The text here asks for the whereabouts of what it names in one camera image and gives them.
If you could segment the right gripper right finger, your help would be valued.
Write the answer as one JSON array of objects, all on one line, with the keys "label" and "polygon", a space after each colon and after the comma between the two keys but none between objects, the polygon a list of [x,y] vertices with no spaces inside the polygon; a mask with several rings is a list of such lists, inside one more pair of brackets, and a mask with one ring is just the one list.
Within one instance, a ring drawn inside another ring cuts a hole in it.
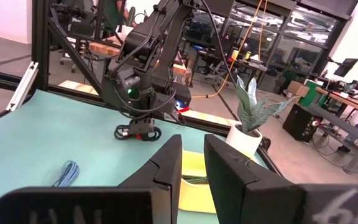
[{"label": "right gripper right finger", "polygon": [[358,185],[294,184],[212,134],[204,158],[220,224],[358,224]]}]

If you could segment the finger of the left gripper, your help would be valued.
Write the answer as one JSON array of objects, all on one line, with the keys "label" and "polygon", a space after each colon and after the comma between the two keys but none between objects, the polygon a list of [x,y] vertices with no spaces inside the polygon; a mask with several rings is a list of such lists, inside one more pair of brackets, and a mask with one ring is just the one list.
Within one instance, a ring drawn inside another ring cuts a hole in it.
[{"label": "finger of the left gripper", "polygon": [[141,120],[140,119],[130,120],[128,133],[130,135],[136,135],[136,134],[140,134],[141,131],[142,131]]},{"label": "finger of the left gripper", "polygon": [[152,118],[144,118],[141,121],[141,132],[142,134],[150,134],[154,132],[154,120]]}]

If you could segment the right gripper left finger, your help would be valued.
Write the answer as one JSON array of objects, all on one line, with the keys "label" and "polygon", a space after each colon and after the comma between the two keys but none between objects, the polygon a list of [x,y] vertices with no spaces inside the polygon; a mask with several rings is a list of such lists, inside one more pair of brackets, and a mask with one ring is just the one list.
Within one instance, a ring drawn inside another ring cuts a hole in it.
[{"label": "right gripper left finger", "polygon": [[173,135],[116,187],[24,187],[0,197],[0,224],[176,224],[182,141]]}]

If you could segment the yellow plastic basket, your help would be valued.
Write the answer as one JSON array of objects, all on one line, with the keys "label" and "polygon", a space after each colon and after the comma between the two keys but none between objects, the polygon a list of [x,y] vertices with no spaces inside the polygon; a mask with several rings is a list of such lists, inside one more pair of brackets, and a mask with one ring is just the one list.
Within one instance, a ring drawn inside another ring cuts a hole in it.
[{"label": "yellow plastic basket", "polygon": [[182,153],[179,209],[189,212],[216,213],[202,153],[191,151]]}]

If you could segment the white plant pot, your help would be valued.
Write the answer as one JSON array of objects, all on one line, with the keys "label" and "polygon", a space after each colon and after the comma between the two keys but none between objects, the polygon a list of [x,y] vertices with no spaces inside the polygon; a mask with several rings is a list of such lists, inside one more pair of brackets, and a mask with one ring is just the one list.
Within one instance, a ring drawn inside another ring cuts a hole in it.
[{"label": "white plant pot", "polygon": [[247,157],[253,159],[262,141],[262,137],[262,133],[257,129],[244,134],[242,132],[241,123],[235,123],[231,126],[225,142]]}]

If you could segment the green snake plant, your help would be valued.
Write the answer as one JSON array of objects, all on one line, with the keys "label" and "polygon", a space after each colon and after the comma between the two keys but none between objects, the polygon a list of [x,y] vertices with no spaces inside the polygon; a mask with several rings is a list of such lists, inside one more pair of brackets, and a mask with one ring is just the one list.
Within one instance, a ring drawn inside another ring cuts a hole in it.
[{"label": "green snake plant", "polygon": [[300,97],[294,96],[286,101],[266,106],[268,96],[257,99],[257,82],[252,78],[246,90],[244,81],[237,77],[236,94],[239,99],[237,115],[241,122],[241,131],[244,134],[250,133],[265,124],[269,117],[281,113],[290,103],[294,103]]}]

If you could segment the wooden workbench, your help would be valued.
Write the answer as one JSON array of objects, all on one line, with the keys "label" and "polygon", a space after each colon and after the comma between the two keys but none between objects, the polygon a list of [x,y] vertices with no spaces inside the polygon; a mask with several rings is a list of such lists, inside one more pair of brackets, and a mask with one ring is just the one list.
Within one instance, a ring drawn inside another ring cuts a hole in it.
[{"label": "wooden workbench", "polygon": [[[89,44],[88,48],[92,54],[95,54],[103,61],[103,64],[98,67],[98,70],[104,75],[110,69],[111,62],[114,62],[119,55],[121,43],[116,36],[112,36],[103,39],[101,43],[94,41]],[[188,61],[186,58],[183,58],[178,50],[172,67],[174,74],[183,76],[189,75],[191,69],[188,68],[187,65]]]}]

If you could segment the black box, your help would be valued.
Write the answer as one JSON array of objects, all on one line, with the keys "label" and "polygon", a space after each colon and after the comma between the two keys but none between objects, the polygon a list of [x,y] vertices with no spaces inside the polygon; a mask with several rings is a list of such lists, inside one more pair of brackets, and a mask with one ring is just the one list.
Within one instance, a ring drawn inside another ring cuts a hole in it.
[{"label": "black box", "polygon": [[321,116],[294,104],[282,128],[297,141],[310,142],[323,121]]}]

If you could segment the cardboard box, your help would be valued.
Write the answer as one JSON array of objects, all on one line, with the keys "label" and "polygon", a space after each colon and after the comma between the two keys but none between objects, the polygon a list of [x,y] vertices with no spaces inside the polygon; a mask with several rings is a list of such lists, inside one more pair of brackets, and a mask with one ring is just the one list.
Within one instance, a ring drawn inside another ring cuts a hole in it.
[{"label": "cardboard box", "polygon": [[291,81],[287,87],[287,92],[289,92],[291,96],[305,97],[309,90],[310,88],[308,86],[296,81]]}]

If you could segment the grey metal workbench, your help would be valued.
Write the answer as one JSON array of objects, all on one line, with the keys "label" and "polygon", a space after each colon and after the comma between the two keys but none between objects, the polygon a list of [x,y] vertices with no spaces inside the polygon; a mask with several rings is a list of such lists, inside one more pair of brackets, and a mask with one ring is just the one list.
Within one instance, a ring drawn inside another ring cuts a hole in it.
[{"label": "grey metal workbench", "polygon": [[[313,101],[307,107],[307,109],[311,113],[316,113],[319,116],[322,116],[324,119],[328,120],[332,125],[337,126],[339,129],[343,130],[347,134],[353,135],[356,139],[358,139],[358,129],[355,128],[353,125],[347,123],[343,119],[341,119],[339,116],[336,116],[333,113],[330,113],[329,111],[325,110],[324,108],[320,107],[319,101],[322,99],[323,95],[329,96],[331,98],[334,98],[335,100],[340,101],[341,103],[346,104],[347,106],[351,106],[354,109],[358,109],[358,103],[356,103],[354,100],[349,100],[347,98],[343,98],[340,95],[324,90],[320,87],[316,87],[315,90],[318,92],[318,95],[313,98]],[[328,128],[324,129],[324,133],[333,137],[337,141],[339,141],[344,146],[347,146],[349,149],[353,150],[355,152],[355,155],[353,159],[348,163],[348,165],[343,166],[345,172],[351,173],[354,172],[354,168],[358,166],[358,147],[354,145],[353,143],[348,143],[342,140],[341,138],[338,138],[335,134],[332,133]]]}]

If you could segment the green bin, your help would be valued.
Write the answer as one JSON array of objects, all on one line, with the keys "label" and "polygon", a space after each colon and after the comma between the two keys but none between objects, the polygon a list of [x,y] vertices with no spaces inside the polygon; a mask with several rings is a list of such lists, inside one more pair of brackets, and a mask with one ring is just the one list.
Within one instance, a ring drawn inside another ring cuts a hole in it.
[{"label": "green bin", "polygon": [[299,100],[299,104],[304,107],[309,107],[312,104],[313,100],[319,95],[316,91],[317,87],[322,87],[321,81],[313,81],[313,80],[306,80],[304,85],[309,88],[307,94]]}]

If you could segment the silver aluminium extrusion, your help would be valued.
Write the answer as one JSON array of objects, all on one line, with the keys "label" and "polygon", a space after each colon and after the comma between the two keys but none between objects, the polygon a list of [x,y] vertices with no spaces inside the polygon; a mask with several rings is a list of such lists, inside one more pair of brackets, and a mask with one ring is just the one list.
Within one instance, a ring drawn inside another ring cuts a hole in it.
[{"label": "silver aluminium extrusion", "polygon": [[7,105],[6,111],[15,111],[23,105],[31,89],[31,86],[34,83],[34,80],[38,74],[38,71],[39,63],[31,61],[27,70],[24,73],[24,76],[19,82],[18,87],[16,88],[10,102]]}]

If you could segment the tilted black monitor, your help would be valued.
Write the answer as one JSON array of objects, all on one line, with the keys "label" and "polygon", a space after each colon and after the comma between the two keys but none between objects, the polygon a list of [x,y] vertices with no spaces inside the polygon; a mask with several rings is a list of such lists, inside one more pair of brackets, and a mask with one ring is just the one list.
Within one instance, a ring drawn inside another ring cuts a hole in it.
[{"label": "tilted black monitor", "polygon": [[334,74],[339,77],[345,77],[353,66],[358,62],[358,58],[346,58],[335,70]]}]

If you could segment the black aluminium rig frame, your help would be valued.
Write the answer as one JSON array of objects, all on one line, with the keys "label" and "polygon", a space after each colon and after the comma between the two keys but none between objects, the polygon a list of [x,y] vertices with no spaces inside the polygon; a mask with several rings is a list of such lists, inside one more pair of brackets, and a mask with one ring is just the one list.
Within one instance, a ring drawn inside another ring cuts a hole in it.
[{"label": "black aluminium rig frame", "polygon": [[[109,110],[117,111],[117,108],[108,106],[102,101],[100,96],[92,95],[91,93],[80,92],[79,90],[72,90],[69,88],[60,87],[57,85],[48,84],[48,65],[49,65],[49,53],[50,53],[50,36],[53,35],[53,38],[63,42],[63,34],[57,33],[56,25],[50,25],[47,22],[47,4],[50,0],[32,0],[32,16],[35,16],[35,22],[32,25],[32,60],[34,62],[41,62],[39,73],[35,77],[35,84],[30,86],[30,96],[26,96],[24,103],[28,102],[30,98],[34,95],[36,90],[45,90],[50,93],[58,94],[72,100],[80,101],[94,106],[99,106],[103,108],[108,108]],[[41,28],[37,28],[35,25],[41,24]],[[16,90],[19,86],[19,77],[14,75],[9,75],[6,73],[0,73],[0,89],[5,90]],[[8,111],[0,112],[0,118],[7,115]],[[212,120],[203,120],[201,118],[194,118],[183,114],[184,121],[186,121],[185,126],[199,129],[202,131],[207,131],[209,133],[217,134],[223,137],[226,137],[229,132],[228,124],[220,124]],[[283,177],[283,174],[280,172],[278,167],[274,164],[273,160],[269,157],[267,149],[270,147],[270,139],[267,140],[262,138],[262,146],[257,148],[258,156],[265,163],[268,169],[272,172]]]}]

